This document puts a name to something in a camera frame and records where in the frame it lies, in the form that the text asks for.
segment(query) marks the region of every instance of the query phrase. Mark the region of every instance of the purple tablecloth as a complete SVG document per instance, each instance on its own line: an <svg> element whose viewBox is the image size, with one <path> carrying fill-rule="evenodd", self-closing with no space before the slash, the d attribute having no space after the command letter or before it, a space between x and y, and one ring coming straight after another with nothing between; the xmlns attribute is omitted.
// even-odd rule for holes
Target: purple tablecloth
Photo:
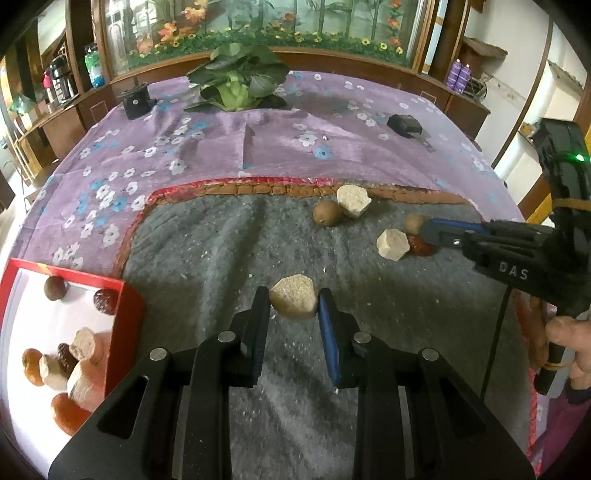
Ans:
<svg viewBox="0 0 591 480"><path fill-rule="evenodd" d="M13 257L108 274L150 193L238 176L328 177L446 190L485 219L521 220L503 183L439 108L412 93L313 72L290 72L276 94L291 110L186 113L185 78L150 85L160 101L127 120L120 105L93 127L39 192ZM421 140L386 125L413 115Z"/></svg>

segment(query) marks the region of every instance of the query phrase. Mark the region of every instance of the glass cabinet door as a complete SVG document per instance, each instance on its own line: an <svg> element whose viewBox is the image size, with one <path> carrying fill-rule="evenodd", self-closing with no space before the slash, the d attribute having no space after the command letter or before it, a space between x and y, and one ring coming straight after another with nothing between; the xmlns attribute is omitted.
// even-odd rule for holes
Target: glass cabinet door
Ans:
<svg viewBox="0 0 591 480"><path fill-rule="evenodd" d="M236 41L328 48L403 66L425 0L106 0L116 75Z"/></svg>

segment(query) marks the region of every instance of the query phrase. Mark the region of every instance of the brown nut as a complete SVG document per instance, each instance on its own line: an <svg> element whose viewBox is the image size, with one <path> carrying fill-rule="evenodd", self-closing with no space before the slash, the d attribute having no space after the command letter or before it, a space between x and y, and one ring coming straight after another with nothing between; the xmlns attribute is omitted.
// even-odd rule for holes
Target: brown nut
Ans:
<svg viewBox="0 0 591 480"><path fill-rule="evenodd" d="M39 360L43 354L34 348L27 348L21 357L22 366L25 369L25 377L36 387L43 386L43 379L39 372Z"/></svg>
<svg viewBox="0 0 591 480"><path fill-rule="evenodd" d="M60 363L61 371L63 371L67 378L70 378L72 370L78 363L74 355L70 352L70 345L67 343L60 343L57 347L57 359Z"/></svg>
<svg viewBox="0 0 591 480"><path fill-rule="evenodd" d="M114 315L117 308L119 294L111 288L97 290L93 298L96 309L107 315Z"/></svg>
<svg viewBox="0 0 591 480"><path fill-rule="evenodd" d="M323 226L334 226L343 216L343 208L333 200L322 200L316 204L312 211L315 223Z"/></svg>
<svg viewBox="0 0 591 480"><path fill-rule="evenodd" d="M51 301L61 300L66 296L67 291L66 283L59 275L52 275L45 280L45 285L43 285L43 292L45 292L45 296Z"/></svg>
<svg viewBox="0 0 591 480"><path fill-rule="evenodd" d="M420 213L410 213L404 221L404 230L410 235L419 235L422 225L429 220L428 217Z"/></svg>
<svg viewBox="0 0 591 480"><path fill-rule="evenodd" d="M408 244L410 245L410 252L419 257L430 257L437 249L426 242L417 235L407 235Z"/></svg>
<svg viewBox="0 0 591 480"><path fill-rule="evenodd" d="M63 432L73 436L90 417L90 412L82 410L73 400L68 398L67 393L60 393L51 401L51 415Z"/></svg>

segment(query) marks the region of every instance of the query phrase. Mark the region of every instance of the black cable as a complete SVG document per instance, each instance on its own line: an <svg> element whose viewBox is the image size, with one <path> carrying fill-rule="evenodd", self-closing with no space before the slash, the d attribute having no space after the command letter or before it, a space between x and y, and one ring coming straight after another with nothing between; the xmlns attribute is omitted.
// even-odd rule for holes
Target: black cable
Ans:
<svg viewBox="0 0 591 480"><path fill-rule="evenodd" d="M509 303L509 297L511 296L512 287L507 287L503 299L501 300L501 308L499 309L499 316L496 319L495 334L492 338L491 352L488 355L488 364L486 366L486 372L484 373L484 380L482 381L482 389L480 391L480 399L484 401L486 395L486 389L488 388L488 382L491 379L492 366L495 364L496 348L499 345L499 338L501 337L501 329L503 327L503 320L505 318L505 312L507 310L507 304Z"/></svg>

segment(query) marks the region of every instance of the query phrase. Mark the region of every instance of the metal bolt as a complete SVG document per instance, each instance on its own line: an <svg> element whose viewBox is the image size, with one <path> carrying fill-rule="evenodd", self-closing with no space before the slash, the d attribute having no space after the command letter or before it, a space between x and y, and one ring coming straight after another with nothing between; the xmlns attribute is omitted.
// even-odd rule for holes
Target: metal bolt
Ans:
<svg viewBox="0 0 591 480"><path fill-rule="evenodd" d="M425 350L423 350L423 358L430 362L434 362L439 358L439 353L433 348L425 348Z"/></svg>
<svg viewBox="0 0 591 480"><path fill-rule="evenodd" d="M217 336L218 341L222 343L228 343L233 341L236 338L236 334L230 330L226 330L225 332L220 332Z"/></svg>
<svg viewBox="0 0 591 480"><path fill-rule="evenodd" d="M355 335L353 335L353 340L361 344L369 343L371 340L371 335L368 332L357 332Z"/></svg>
<svg viewBox="0 0 591 480"><path fill-rule="evenodd" d="M166 350L164 348L158 347L150 352L150 360L157 362L158 360L166 358L166 355Z"/></svg>

